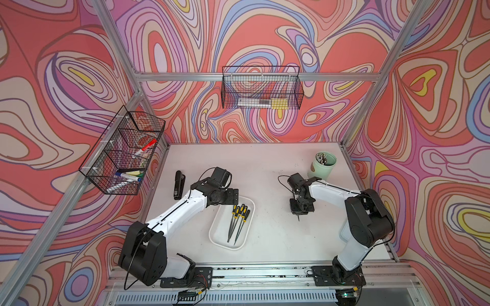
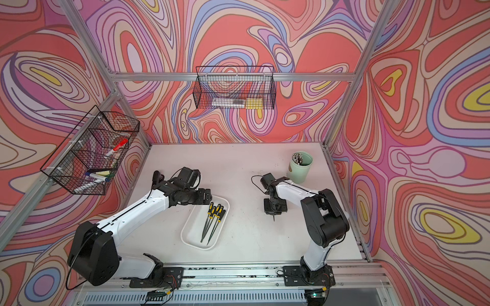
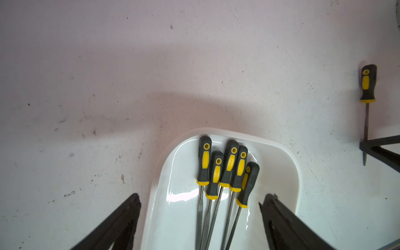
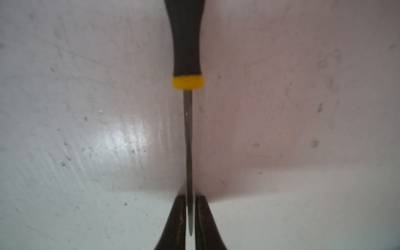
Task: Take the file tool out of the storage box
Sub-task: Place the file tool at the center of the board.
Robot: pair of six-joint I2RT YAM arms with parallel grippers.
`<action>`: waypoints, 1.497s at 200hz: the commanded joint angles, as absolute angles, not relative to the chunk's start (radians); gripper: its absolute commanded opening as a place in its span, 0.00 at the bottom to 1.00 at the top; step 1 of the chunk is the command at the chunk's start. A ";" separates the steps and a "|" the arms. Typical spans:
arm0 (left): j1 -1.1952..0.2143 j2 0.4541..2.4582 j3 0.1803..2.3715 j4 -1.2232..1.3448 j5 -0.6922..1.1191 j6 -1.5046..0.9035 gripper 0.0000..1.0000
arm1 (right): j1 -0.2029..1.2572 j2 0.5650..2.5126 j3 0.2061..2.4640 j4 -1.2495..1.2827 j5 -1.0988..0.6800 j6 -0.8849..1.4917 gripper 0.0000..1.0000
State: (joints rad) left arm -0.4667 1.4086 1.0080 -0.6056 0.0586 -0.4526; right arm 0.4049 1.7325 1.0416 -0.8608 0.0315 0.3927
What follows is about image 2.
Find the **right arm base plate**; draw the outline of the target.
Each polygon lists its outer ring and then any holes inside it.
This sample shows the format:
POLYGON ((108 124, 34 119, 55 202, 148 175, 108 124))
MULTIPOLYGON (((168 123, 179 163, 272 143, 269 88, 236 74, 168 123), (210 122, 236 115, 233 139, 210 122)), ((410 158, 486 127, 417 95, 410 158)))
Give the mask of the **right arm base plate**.
POLYGON ((336 285, 333 269, 329 265, 311 271, 305 266, 284 266, 277 274, 284 280, 285 286, 322 286, 330 288, 336 285))

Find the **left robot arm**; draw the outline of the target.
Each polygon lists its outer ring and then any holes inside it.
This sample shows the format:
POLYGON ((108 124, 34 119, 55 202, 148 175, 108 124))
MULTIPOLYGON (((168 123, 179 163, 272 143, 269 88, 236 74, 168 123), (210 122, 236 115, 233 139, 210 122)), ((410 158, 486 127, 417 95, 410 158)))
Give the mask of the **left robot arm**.
POLYGON ((69 271, 78 273, 93 286, 111 279, 161 286, 165 273, 158 258, 149 253, 124 255, 118 252, 118 246, 146 221, 169 208, 210 205, 213 196, 210 189, 199 186, 200 180, 200 171, 187 167, 170 179, 155 171, 147 195, 109 218, 78 226, 67 259, 69 271))

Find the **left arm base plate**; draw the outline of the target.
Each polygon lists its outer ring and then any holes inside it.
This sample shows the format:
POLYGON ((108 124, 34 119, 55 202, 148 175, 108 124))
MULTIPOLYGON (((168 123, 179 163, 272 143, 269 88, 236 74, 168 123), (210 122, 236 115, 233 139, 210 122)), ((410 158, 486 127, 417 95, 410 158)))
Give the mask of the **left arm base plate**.
POLYGON ((130 288, 163 288, 168 285, 172 289, 181 287, 183 272, 182 267, 167 267, 157 257, 144 253, 155 264, 153 271, 145 279, 131 278, 130 288))

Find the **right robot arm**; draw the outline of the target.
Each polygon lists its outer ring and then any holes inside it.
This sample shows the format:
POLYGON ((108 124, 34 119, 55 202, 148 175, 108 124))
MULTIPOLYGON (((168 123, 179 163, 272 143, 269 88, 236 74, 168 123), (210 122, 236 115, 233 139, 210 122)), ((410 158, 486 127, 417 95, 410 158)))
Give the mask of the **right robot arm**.
POLYGON ((322 286, 336 284, 327 259, 335 246, 350 231, 350 223, 339 201, 330 189, 321 191, 298 186, 287 177, 275 178, 268 173, 260 177, 264 194, 264 211, 273 217, 287 212, 287 204, 302 209, 310 244, 297 266, 284 266, 278 275, 286 286, 322 286))

